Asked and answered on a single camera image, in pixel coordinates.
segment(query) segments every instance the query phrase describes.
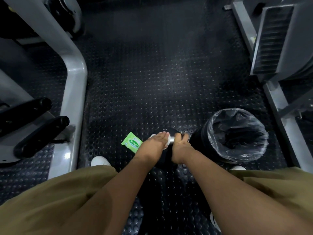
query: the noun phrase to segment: person's right arm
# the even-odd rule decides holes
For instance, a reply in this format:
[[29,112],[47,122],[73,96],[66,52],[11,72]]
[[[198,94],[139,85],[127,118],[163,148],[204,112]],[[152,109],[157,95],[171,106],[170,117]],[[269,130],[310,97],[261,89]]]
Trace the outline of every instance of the person's right arm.
[[223,235],[312,234],[313,225],[196,151],[175,135],[173,162],[185,164],[201,187]]

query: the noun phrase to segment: person's left hand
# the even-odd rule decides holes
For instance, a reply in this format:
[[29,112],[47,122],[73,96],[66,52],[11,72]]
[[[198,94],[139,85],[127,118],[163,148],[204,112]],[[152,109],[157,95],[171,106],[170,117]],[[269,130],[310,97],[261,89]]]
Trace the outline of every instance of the person's left hand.
[[159,132],[151,138],[144,141],[137,150],[134,159],[142,159],[151,167],[155,166],[161,157],[162,150],[165,148],[168,140],[168,132]]

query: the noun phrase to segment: person's left arm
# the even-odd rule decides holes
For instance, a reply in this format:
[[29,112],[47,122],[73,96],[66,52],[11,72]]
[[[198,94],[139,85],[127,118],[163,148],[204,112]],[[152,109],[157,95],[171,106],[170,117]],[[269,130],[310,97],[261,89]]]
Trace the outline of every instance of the person's left arm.
[[160,132],[139,147],[134,158],[51,235],[120,235],[135,197],[161,157],[169,133]]

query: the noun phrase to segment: trash bin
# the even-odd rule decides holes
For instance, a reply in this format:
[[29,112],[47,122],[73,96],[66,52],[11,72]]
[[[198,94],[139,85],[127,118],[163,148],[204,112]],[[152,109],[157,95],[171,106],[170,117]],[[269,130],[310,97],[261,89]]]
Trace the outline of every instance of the trash bin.
[[190,143],[215,162],[246,163],[265,153],[267,139],[268,132],[253,114],[229,108],[216,112],[192,135]]

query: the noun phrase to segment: olive green pants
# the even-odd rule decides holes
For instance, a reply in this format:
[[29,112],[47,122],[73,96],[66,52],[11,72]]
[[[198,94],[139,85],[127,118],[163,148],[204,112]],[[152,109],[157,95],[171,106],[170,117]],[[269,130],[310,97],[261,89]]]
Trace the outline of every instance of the olive green pants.
[[[299,168],[231,173],[313,222],[313,174]],[[87,167],[21,193],[0,206],[1,234],[49,234],[116,174],[111,166]]]

